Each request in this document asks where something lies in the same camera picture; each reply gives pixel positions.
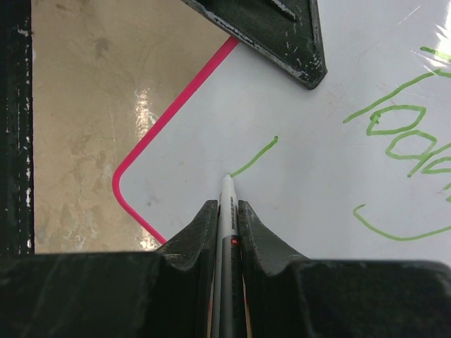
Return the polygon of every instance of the green scribble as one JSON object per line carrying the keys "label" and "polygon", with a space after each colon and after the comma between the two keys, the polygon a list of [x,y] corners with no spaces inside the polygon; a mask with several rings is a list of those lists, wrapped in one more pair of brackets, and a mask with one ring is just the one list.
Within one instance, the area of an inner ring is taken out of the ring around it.
{"label": "green scribble", "polygon": [[231,173],[230,176],[231,177],[235,177],[237,175],[239,175],[240,173],[242,173],[243,171],[245,171],[246,169],[248,169],[251,165],[253,165],[264,153],[266,153],[269,149],[271,149],[274,144],[277,143],[277,141],[279,140],[278,136],[275,136],[274,139],[268,144],[266,145],[261,151],[258,152],[258,154],[256,156],[254,156],[254,158],[252,160],[250,160],[246,165],[244,165],[243,167],[241,167],[240,169],[238,169],[237,171],[235,171],[234,173]]}
{"label": "green scribble", "polygon": [[365,225],[368,229],[370,229],[371,231],[374,231],[375,233],[384,236],[388,239],[392,239],[394,241],[399,241],[399,242],[409,242],[409,241],[415,241],[417,239],[422,239],[425,237],[429,237],[429,236],[433,236],[435,234],[440,234],[442,232],[451,230],[451,227],[443,227],[441,229],[438,230],[434,230],[434,231],[430,231],[430,232],[425,232],[423,234],[419,234],[417,236],[411,236],[411,237],[398,237],[398,236],[394,236],[392,234],[389,234],[387,232],[384,232],[380,229],[378,229],[377,227],[374,227],[373,225],[369,224],[367,220],[365,220],[363,217],[360,216],[360,214],[357,212],[360,209],[362,209],[366,204],[362,204],[358,207],[356,207],[353,211],[352,214],[354,215],[354,217],[359,220],[363,225]]}
{"label": "green scribble", "polygon": [[451,173],[451,168],[431,169],[433,166],[446,161],[451,161],[451,157],[442,157],[439,158],[438,160],[430,162],[426,167],[424,167],[421,173],[423,174]]}
{"label": "green scribble", "polygon": [[451,55],[445,54],[441,51],[437,51],[437,50],[429,48],[429,47],[421,47],[420,51],[427,51],[428,53],[438,56],[439,58],[442,58],[443,60],[446,60],[448,62],[451,61]]}
{"label": "green scribble", "polygon": [[[421,47],[420,50],[422,51],[426,51],[428,53],[431,53],[435,56],[438,56],[439,58],[442,58],[448,62],[451,61],[451,56],[445,53],[442,53],[440,51],[436,51],[435,49],[429,48],[429,47]],[[434,71],[431,72],[427,72],[423,75],[420,75],[418,77],[415,77],[413,80],[408,81],[404,84],[401,84],[397,89],[393,90],[391,93],[389,93],[388,95],[385,95],[384,97],[382,97],[381,99],[377,100],[376,102],[370,104],[369,106],[367,106],[366,108],[363,108],[359,111],[356,111],[355,113],[349,115],[346,119],[343,120],[343,123],[348,123],[351,120],[354,120],[355,118],[369,112],[371,109],[377,107],[379,104],[393,98],[394,96],[398,95],[402,90],[415,85],[417,82],[422,81],[424,79],[426,79],[427,77],[431,77],[434,75],[438,75],[438,76],[442,76],[442,77],[446,77],[446,78],[451,78],[451,72],[445,72],[442,69],[436,69]],[[393,129],[393,130],[373,130],[374,125],[379,124],[379,119],[381,118],[381,116],[384,113],[387,113],[389,111],[398,111],[398,110],[412,110],[412,111],[418,111],[418,117],[416,118],[416,120],[407,126],[401,127],[401,128],[397,128],[397,129]],[[387,108],[382,108],[379,109],[377,111],[375,111],[373,114],[371,114],[370,116],[370,124],[368,126],[368,128],[366,129],[366,134],[368,136],[373,136],[373,135],[393,135],[393,134],[397,134],[400,132],[403,132],[402,134],[396,136],[390,143],[390,145],[387,147],[387,149],[385,150],[385,154],[391,158],[397,159],[397,160],[418,160],[417,165],[410,170],[409,174],[407,175],[407,177],[411,177],[416,171],[418,171],[423,164],[425,164],[432,156],[435,156],[439,153],[441,153],[442,151],[451,148],[451,143],[446,144],[445,146],[442,146],[441,148],[439,148],[436,151],[432,151],[432,149],[436,146],[437,144],[437,139],[426,133],[426,132],[422,132],[421,130],[411,130],[413,128],[415,128],[423,119],[423,117],[426,114],[426,107],[422,107],[422,106],[411,106],[411,105],[394,105],[394,106],[389,106]],[[407,155],[399,155],[399,154],[395,154],[392,152],[393,148],[396,146],[396,144],[406,138],[406,137],[410,137],[410,136],[417,136],[417,137],[423,137],[427,140],[429,140],[431,142],[431,144],[429,145],[429,147],[427,148],[427,150],[423,151],[421,154],[407,154]],[[451,173],[451,168],[441,168],[441,169],[433,169],[434,166],[446,162],[446,161],[451,161],[451,157],[449,156],[444,156],[442,158],[439,158],[437,160],[434,160],[432,162],[430,162],[426,167],[423,168],[423,170],[421,171],[421,173],[423,174],[439,174],[439,173]],[[443,190],[448,190],[451,188],[451,183],[445,185],[443,187]],[[449,196],[446,201],[451,202],[451,196]],[[366,221],[363,217],[360,216],[360,214],[358,213],[358,211],[360,209],[362,209],[363,207],[365,207],[366,204],[362,204],[358,207],[356,207],[352,214],[354,215],[355,218],[357,218],[363,225],[365,225],[368,229],[370,229],[371,231],[374,231],[375,233],[384,236],[388,239],[392,239],[394,241],[399,241],[399,242],[408,242],[408,241],[414,241],[417,239],[422,239],[425,237],[429,237],[429,236],[433,236],[435,234],[440,234],[442,232],[451,230],[451,226],[450,227],[443,227],[439,230],[434,230],[434,231],[430,231],[430,232],[425,232],[423,234],[419,234],[417,236],[411,236],[411,237],[398,237],[398,236],[394,236],[392,234],[389,234],[387,232],[384,232],[380,229],[378,229],[377,227],[374,227],[373,225],[371,225],[368,221]]]}
{"label": "green scribble", "polygon": [[[396,146],[396,143],[398,143],[401,139],[404,139],[409,136],[420,136],[425,139],[428,139],[431,141],[431,145],[427,148],[427,150],[423,151],[421,154],[409,154],[409,155],[399,155],[392,152],[392,149]],[[409,174],[407,174],[407,177],[411,177],[414,173],[417,172],[421,166],[427,162],[428,159],[430,159],[434,153],[431,152],[431,149],[437,144],[437,139],[428,134],[427,132],[422,132],[421,130],[410,130],[408,132],[405,132],[401,135],[396,136],[391,143],[388,145],[387,149],[385,150],[385,154],[388,157],[394,158],[396,160],[418,160],[416,166],[412,170],[410,170]]]}
{"label": "green scribble", "polygon": [[[384,113],[388,113],[389,111],[418,111],[418,117],[416,120],[410,124],[406,125],[405,127],[397,128],[397,129],[389,129],[389,130],[373,130],[373,127],[376,123],[379,123],[379,119]],[[421,106],[412,106],[409,104],[402,104],[399,106],[390,106],[387,108],[379,109],[378,111],[375,111],[370,116],[370,124],[368,128],[366,129],[366,134],[368,136],[372,135],[394,135],[399,132],[406,132],[407,130],[411,130],[412,128],[415,128],[423,119],[424,115],[426,114],[426,108]]]}
{"label": "green scribble", "polygon": [[346,119],[343,120],[343,123],[348,123],[351,120],[354,120],[355,118],[358,118],[360,115],[363,115],[367,112],[369,112],[371,109],[373,109],[374,107],[378,106],[379,104],[390,100],[392,97],[394,97],[395,95],[399,94],[402,90],[415,85],[417,82],[420,82],[424,79],[426,79],[427,77],[431,77],[437,74],[442,75],[442,73],[444,73],[440,68],[433,70],[431,72],[427,72],[424,73],[423,75],[417,76],[415,77],[413,80],[407,81],[404,84],[401,84],[397,89],[395,89],[394,91],[392,91],[391,93],[389,93],[389,95],[385,95],[384,97],[382,97],[381,99],[377,100],[376,102],[374,102],[373,104],[370,104],[369,106],[367,106],[366,108],[363,108],[359,111],[356,111],[355,113],[349,115]]}

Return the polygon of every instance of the white marker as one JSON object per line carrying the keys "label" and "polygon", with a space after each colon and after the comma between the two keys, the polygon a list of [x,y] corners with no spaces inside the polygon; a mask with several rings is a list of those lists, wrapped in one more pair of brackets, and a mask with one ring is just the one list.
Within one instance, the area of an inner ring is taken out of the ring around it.
{"label": "white marker", "polygon": [[246,337],[237,196],[229,174],[223,178],[219,203],[211,337]]}

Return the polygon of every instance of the pink edge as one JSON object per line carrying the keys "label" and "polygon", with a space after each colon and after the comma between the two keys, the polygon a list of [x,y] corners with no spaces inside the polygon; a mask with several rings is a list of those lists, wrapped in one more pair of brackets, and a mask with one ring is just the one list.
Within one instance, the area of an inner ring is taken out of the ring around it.
{"label": "pink edge", "polygon": [[113,193],[119,204],[142,225],[156,240],[162,244],[166,242],[161,236],[137,211],[135,211],[122,196],[121,193],[121,177],[133,161],[141,154],[146,146],[158,135],[171,118],[183,107],[190,97],[199,89],[205,80],[217,69],[230,52],[238,45],[238,40],[230,37],[224,45],[214,54],[210,61],[202,68],[190,84],[183,90],[177,99],[169,106],[163,115],[157,120],[155,125],[146,133],[146,135],[138,142],[133,150],[127,155],[124,161],[118,166],[113,174]]}

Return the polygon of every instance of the beige floor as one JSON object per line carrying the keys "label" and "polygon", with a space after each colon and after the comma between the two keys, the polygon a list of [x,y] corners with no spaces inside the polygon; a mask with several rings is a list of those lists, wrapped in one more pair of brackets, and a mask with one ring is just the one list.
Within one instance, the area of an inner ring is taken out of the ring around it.
{"label": "beige floor", "polygon": [[227,35],[181,0],[33,0],[36,252],[150,250],[111,176]]}

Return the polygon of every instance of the black plastic part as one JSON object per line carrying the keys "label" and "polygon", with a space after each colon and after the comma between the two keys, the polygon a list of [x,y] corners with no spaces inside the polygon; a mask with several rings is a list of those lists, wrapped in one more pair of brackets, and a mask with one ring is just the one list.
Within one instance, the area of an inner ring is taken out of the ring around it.
{"label": "black plastic part", "polygon": [[206,337],[217,219],[155,252],[0,258],[0,337]]}
{"label": "black plastic part", "polygon": [[31,1],[0,1],[0,256],[32,254]]}
{"label": "black plastic part", "polygon": [[253,337],[451,337],[451,271],[431,262],[309,261],[239,201]]}
{"label": "black plastic part", "polygon": [[326,76],[316,0],[182,0],[308,89]]}

